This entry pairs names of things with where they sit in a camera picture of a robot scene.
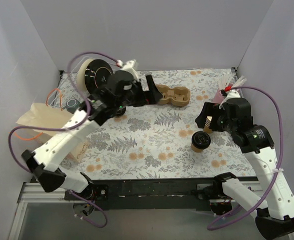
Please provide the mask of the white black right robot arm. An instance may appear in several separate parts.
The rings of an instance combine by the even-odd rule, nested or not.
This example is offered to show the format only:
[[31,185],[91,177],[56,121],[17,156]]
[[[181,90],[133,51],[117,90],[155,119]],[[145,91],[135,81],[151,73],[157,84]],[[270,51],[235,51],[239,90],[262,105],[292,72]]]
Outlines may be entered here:
[[251,105],[244,98],[230,98],[222,105],[206,102],[195,122],[199,128],[210,123],[214,132],[227,132],[252,166],[263,196],[257,196],[230,172],[214,178],[214,195],[231,197],[254,218],[255,225],[266,240],[294,233],[294,194],[276,156],[268,130],[256,125]]

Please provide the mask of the brown paper coffee cup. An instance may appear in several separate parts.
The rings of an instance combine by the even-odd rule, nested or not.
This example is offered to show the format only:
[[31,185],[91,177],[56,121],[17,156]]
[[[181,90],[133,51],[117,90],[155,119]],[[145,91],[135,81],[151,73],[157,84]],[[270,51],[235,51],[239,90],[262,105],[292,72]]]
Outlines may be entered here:
[[207,143],[205,143],[205,144],[191,143],[191,149],[196,153],[200,153],[200,152],[204,151],[209,146],[210,146],[210,144],[207,144]]

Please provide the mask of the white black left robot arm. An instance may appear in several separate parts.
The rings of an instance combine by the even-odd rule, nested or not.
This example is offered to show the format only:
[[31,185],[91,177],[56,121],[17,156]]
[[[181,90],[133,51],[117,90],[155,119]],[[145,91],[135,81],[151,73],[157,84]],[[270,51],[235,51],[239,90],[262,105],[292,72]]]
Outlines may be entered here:
[[60,163],[88,134],[115,117],[119,109],[157,104],[162,94],[152,75],[146,76],[146,82],[149,89],[144,91],[141,81],[134,79],[131,73],[116,71],[106,84],[93,91],[92,100],[83,102],[53,137],[34,151],[27,149],[22,153],[28,169],[45,192],[63,188],[76,192],[82,200],[88,200],[92,196],[90,178],[84,173],[74,173],[62,168]]

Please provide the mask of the black coffee cup lid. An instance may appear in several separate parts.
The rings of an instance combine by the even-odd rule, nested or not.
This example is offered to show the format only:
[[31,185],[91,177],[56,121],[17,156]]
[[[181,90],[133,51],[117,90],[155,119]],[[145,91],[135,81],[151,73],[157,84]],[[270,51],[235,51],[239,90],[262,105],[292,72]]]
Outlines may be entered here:
[[191,143],[194,144],[211,144],[209,134],[204,131],[197,131],[192,135]]

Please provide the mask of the kraft paper takeout bag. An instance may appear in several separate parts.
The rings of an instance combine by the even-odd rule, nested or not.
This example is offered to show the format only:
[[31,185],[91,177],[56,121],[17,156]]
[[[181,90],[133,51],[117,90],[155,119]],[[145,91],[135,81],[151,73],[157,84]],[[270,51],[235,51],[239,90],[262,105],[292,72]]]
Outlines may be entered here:
[[[17,124],[42,128],[62,128],[72,116],[73,115],[67,110],[48,106],[45,103],[34,102],[32,103],[30,110],[25,112],[17,120]],[[36,129],[25,129],[25,132],[35,138],[39,143],[45,143],[56,134],[53,131],[40,131]],[[82,143],[78,144],[68,153],[66,158],[79,163],[88,146],[88,141],[82,141]]]

